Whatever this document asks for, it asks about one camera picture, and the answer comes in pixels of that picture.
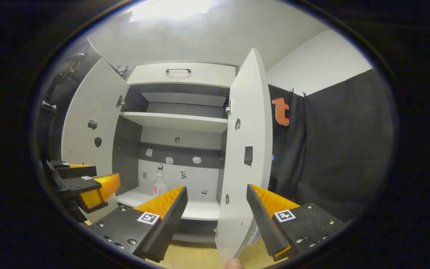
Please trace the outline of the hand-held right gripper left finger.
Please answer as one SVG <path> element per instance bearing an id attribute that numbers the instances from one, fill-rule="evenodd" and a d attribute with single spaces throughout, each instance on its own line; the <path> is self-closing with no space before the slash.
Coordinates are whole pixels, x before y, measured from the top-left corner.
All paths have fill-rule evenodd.
<path id="1" fill-rule="evenodd" d="M 181 186 L 134 208 L 120 206 L 89 227 L 124 252 L 161 262 L 187 203 Z"/>

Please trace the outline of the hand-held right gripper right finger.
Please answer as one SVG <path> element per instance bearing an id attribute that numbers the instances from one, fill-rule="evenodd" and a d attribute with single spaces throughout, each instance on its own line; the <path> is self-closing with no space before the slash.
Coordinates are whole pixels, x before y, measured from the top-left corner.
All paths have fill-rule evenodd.
<path id="1" fill-rule="evenodd" d="M 253 184 L 246 187 L 246 201 L 275 262 L 309 252 L 346 226 L 317 204 L 298 205 Z"/>

